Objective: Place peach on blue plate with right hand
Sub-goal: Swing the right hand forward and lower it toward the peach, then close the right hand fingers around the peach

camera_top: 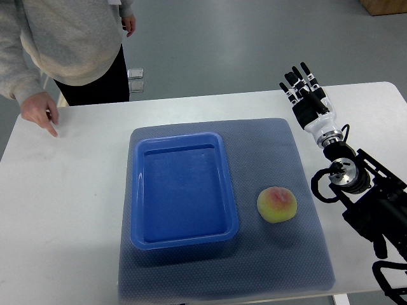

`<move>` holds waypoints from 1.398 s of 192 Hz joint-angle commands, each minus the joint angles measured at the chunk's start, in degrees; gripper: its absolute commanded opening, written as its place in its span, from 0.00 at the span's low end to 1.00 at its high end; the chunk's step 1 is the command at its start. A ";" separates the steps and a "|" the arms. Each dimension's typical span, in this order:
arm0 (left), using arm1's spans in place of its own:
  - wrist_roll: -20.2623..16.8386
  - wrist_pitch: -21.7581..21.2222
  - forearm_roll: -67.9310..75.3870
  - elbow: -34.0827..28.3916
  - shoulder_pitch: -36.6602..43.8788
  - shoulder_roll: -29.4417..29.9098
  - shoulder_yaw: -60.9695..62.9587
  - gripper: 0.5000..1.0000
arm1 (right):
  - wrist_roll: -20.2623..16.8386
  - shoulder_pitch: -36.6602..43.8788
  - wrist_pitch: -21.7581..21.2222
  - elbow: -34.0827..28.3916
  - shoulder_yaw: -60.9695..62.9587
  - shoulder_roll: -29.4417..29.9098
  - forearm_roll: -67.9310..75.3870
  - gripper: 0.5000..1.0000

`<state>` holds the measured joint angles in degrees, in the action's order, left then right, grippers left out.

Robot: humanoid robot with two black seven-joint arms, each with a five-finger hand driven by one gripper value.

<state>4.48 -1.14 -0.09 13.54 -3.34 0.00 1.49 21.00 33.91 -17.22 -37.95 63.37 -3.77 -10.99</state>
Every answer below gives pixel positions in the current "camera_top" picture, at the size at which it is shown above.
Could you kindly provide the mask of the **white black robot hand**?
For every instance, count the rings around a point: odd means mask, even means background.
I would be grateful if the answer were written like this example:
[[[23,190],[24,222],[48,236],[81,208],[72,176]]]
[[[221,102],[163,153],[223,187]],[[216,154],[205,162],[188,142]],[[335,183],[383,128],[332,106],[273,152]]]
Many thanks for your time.
[[[300,127],[311,134],[315,143],[325,148],[346,140],[343,129],[336,124],[336,111],[328,95],[304,62],[284,74],[286,82],[279,83],[291,103]]]

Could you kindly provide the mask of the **person's right hand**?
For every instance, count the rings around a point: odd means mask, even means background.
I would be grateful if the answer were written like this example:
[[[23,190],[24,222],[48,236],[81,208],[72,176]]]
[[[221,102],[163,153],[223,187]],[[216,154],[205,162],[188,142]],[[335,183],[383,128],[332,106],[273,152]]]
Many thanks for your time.
[[[21,104],[20,112],[23,119],[37,124],[53,137],[58,136],[54,126],[59,123],[59,112],[48,93],[41,92],[27,98]]]

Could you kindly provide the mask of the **person's left hand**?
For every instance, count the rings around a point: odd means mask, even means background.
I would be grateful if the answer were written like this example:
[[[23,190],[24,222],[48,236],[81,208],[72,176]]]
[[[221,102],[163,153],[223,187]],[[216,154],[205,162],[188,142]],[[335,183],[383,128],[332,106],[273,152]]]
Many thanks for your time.
[[[122,29],[126,32],[126,37],[130,37],[136,28],[136,18],[134,15],[121,18]]]

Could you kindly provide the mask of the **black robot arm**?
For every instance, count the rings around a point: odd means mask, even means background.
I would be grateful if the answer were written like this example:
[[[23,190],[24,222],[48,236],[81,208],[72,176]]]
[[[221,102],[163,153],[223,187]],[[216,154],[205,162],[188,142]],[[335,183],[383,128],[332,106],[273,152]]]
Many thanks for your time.
[[[311,190],[324,203],[341,202],[344,220],[373,245],[378,261],[373,275],[384,294],[396,304],[406,304],[406,288],[394,288],[383,270],[406,271],[406,263],[387,260],[391,243],[406,257],[406,183],[362,149],[347,144],[349,125],[322,145],[331,164],[311,180]]]

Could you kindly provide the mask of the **grey sweatshirt forearm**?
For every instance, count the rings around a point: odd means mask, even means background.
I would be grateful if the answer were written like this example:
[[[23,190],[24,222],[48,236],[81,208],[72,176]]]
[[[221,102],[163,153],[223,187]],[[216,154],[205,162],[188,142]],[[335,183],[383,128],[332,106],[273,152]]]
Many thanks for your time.
[[[24,59],[24,47],[32,45],[32,32],[21,1],[1,1],[1,95],[23,104],[43,93],[38,72]]]

